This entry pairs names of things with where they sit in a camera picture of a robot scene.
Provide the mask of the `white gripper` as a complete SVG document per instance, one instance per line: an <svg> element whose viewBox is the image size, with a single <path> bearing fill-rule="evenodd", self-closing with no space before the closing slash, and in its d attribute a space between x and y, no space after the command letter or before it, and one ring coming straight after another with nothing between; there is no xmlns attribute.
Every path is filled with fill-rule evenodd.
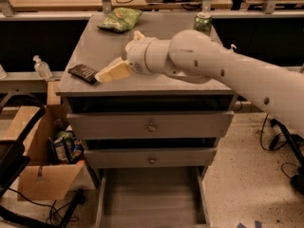
<svg viewBox="0 0 304 228"><path fill-rule="evenodd" d="M173 63L168 56L169 44L169 40L144 38L139 30L135 30L134 40L125 48L127 60L122 57L114 59L95 75L95 79L100 83L120 80L131 75L131 68L141 75L167 75L173 70Z"/></svg>

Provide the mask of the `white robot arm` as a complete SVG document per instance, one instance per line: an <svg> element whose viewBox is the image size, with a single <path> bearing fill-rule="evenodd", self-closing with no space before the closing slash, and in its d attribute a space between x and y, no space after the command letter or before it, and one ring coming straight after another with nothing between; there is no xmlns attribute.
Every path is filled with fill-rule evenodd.
<svg viewBox="0 0 304 228"><path fill-rule="evenodd" d="M304 133L303 73L238 54L191 29L170 40L137 31L125 51L125 59L115 59L95 75L97 81L122 79L132 72L159 73L193 84L215 79L297 134Z"/></svg>

